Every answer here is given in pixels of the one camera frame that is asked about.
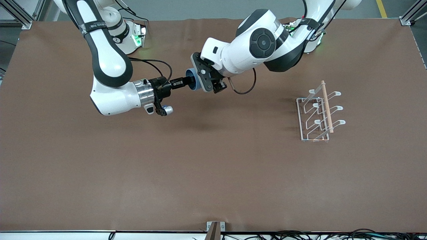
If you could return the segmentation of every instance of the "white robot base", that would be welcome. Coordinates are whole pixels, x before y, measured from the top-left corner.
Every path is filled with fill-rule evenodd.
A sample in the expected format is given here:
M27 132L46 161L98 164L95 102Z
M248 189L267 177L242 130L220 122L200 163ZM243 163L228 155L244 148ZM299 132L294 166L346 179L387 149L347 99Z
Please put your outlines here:
M139 47L144 47L144 41L147 35L147 26L133 23L127 20L125 20L125 22L129 26L129 33L123 39L122 43L116 44L120 48L120 50L122 50L126 55L128 55L133 53Z

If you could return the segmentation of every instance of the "wooden dowel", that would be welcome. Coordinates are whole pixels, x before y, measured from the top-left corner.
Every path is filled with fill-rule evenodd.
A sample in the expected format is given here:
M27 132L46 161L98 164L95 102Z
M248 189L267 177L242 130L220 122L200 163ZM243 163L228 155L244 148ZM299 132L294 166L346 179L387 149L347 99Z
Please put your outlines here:
M328 126L330 129L329 132L333 133L332 118L330 116L330 109L329 109L329 102L328 102L328 94L326 93L326 84L323 80L321 82L321 85L322 85L322 91L323 91L323 101L325 103L325 108L326 108L326 117L328 118Z

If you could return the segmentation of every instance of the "brown table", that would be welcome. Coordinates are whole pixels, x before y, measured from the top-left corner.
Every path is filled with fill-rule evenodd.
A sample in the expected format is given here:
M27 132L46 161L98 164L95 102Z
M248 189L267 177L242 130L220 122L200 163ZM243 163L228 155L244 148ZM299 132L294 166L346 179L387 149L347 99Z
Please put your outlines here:
M136 56L191 67L207 37L239 20L150 22ZM23 31L0 91L0 229L427 231L427 72L396 19L335 20L285 73L257 68L240 96L172 92L168 117L104 117L91 56L71 22ZM154 78L134 63L133 79ZM295 98L341 91L329 143L299 140ZM252 72L234 78L238 89Z

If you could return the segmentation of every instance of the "gray floor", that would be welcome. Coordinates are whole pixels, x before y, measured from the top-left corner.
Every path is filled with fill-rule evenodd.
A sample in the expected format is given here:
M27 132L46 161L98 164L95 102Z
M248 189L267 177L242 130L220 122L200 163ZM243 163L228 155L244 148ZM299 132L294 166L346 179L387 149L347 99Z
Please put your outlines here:
M382 0L387 16L397 18L402 15L415 0ZM231 18L242 19L255 9L271 9L278 18L301 17L304 6L301 0L126 0L126 3L139 16L150 20L184 20L188 18ZM69 20L53 2L46 6L45 20ZM351 11L340 11L338 18L380 18L376 0L363 0ZM412 27L420 52L427 56L427 16ZM19 27L0 27L0 40L16 43L21 29ZM14 47L0 42L0 67L7 70Z

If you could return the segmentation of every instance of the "black velcro strap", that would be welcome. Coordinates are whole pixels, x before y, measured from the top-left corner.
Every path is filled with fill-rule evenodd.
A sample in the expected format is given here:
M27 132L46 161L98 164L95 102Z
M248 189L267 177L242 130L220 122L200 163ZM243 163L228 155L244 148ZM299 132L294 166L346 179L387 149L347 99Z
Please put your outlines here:
M318 23L316 20L312 18L303 18L301 19L301 22L299 22L299 25L307 25L311 27L312 29L318 29L320 27L320 23Z
M93 21L80 25L80 31L83 35L86 35L92 31L107 28L107 25L104 21Z

